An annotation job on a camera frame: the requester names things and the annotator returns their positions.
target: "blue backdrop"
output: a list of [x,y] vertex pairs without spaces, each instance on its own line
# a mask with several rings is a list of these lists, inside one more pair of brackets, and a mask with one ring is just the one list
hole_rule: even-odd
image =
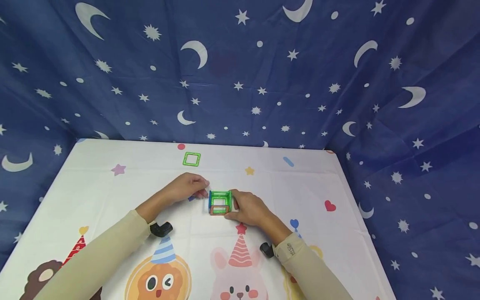
[[0,267],[78,138],[267,144],[338,154],[398,299],[479,295],[480,2],[375,1],[1,1]]

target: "beige sleeve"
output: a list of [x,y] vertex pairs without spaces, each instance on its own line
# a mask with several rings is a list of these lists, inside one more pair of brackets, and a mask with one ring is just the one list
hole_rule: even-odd
[[296,233],[274,247],[275,256],[295,278],[307,300],[352,300],[324,261]]
[[90,299],[149,234],[146,221],[130,211],[70,259],[34,300]]

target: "person's right hand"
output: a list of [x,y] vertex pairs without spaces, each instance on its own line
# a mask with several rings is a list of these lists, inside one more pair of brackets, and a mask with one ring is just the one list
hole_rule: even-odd
[[251,226],[260,226],[273,215],[265,203],[251,192],[231,190],[239,206],[238,212],[230,212],[225,219],[237,220]]

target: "red heart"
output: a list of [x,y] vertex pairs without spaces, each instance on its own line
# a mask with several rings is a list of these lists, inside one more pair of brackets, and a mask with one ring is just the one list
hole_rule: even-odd
[[327,212],[333,212],[336,210],[335,204],[332,204],[330,200],[325,201],[325,208],[327,209]]

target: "person's left hand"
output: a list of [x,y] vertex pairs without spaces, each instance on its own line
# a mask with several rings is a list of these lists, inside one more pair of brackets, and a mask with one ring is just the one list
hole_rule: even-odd
[[192,173],[183,173],[167,184],[158,193],[169,203],[187,199],[190,196],[196,198],[208,197],[205,188],[210,184],[208,180],[200,175]]

